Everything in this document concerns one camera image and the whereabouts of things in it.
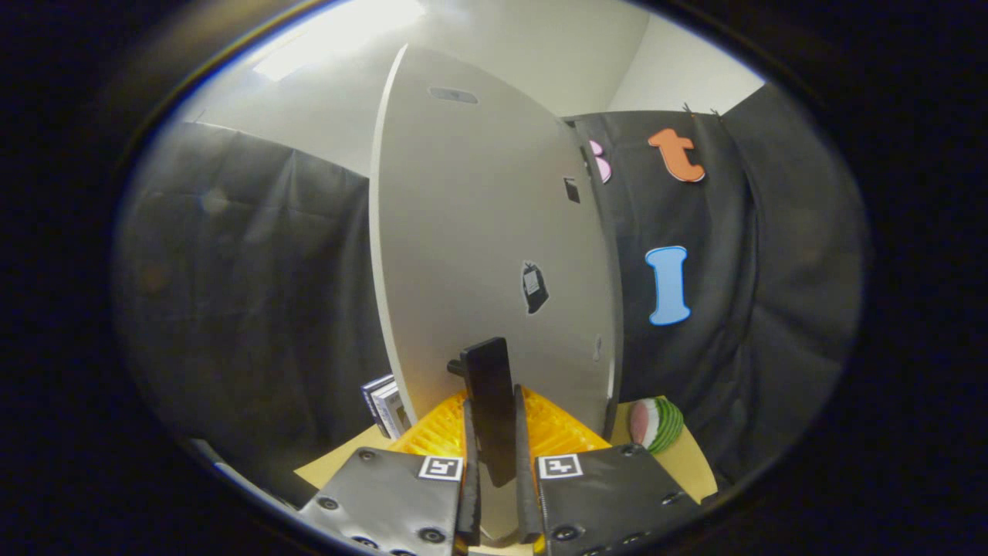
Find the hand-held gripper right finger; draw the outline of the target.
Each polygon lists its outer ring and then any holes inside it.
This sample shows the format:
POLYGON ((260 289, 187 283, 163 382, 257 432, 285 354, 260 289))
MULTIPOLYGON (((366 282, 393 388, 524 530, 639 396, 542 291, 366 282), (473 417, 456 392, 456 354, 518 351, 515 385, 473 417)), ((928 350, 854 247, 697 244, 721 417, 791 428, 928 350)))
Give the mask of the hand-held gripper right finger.
POLYGON ((639 444, 537 451, 534 401, 514 387, 516 504, 534 555, 645 553, 701 514, 701 503, 639 444))

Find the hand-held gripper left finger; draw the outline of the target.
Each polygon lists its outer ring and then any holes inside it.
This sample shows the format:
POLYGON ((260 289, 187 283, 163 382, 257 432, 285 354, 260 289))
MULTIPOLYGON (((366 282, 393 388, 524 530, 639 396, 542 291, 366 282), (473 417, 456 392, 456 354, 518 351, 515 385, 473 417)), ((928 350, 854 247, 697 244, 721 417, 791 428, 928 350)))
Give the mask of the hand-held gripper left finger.
POLYGON ((479 451, 459 392, 391 446, 357 447, 299 516, 377 555, 465 555, 479 544, 479 451))

